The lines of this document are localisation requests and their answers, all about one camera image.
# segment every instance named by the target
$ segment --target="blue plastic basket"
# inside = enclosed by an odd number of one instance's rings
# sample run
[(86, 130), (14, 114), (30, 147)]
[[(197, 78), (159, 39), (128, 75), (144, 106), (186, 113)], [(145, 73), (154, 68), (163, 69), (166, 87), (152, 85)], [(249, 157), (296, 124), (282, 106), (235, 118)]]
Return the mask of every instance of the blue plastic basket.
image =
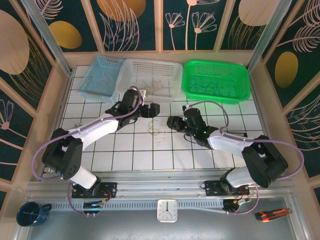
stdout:
[(108, 61), (106, 56), (96, 56), (86, 72), (78, 92), (85, 98), (111, 105), (118, 101), (116, 82), (124, 59)]

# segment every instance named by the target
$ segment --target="green plastic basket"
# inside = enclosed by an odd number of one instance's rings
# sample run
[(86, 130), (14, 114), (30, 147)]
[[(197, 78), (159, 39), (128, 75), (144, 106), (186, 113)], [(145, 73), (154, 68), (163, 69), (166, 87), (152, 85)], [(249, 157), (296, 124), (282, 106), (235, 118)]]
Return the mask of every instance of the green plastic basket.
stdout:
[(239, 64), (190, 60), (183, 68), (182, 90), (191, 100), (237, 104), (250, 97), (249, 72)]

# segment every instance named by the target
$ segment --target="blue mug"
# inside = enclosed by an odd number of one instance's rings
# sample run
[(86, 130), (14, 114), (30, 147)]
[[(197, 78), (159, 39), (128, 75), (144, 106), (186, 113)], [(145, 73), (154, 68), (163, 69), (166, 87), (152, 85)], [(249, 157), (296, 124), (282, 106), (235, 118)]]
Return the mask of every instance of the blue mug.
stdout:
[(41, 225), (47, 220), (51, 208), (51, 204), (40, 206), (34, 201), (27, 202), (17, 212), (16, 222), (22, 227)]

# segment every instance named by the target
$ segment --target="white grid table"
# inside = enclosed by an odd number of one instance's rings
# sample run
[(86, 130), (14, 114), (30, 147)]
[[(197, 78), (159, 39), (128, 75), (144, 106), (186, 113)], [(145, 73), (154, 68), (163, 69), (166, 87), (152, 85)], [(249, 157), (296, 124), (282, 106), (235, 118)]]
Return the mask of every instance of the white grid table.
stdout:
[[(78, 66), (75, 71), (61, 127), (65, 130), (87, 124), (98, 118), (111, 106), (106, 103), (84, 99), (77, 91), (89, 66)], [(220, 169), (240, 168), (245, 161), (232, 154), (210, 150), (184, 139), (184, 134), (165, 128), (169, 116), (182, 116), (182, 106), (196, 101), (186, 98), (183, 91), (172, 104), (160, 104), (160, 114), (151, 118), (139, 118), (116, 133), (108, 134), (89, 145), (82, 153), (81, 165), (93, 172), (128, 170), (172, 169)], [(211, 103), (196, 106), (203, 120), (210, 126), (226, 125), (223, 111)], [(257, 109), (252, 97), (236, 105), (223, 104), (229, 115), (227, 131), (247, 133), (256, 138), (263, 134)]]

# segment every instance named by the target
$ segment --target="clock face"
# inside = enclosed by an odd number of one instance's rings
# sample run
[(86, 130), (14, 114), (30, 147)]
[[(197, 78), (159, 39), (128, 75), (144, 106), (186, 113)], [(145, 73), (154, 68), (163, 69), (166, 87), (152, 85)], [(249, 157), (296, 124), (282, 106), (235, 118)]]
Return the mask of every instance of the clock face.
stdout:
[(157, 204), (157, 218), (160, 222), (174, 223), (178, 219), (176, 200), (160, 199)]

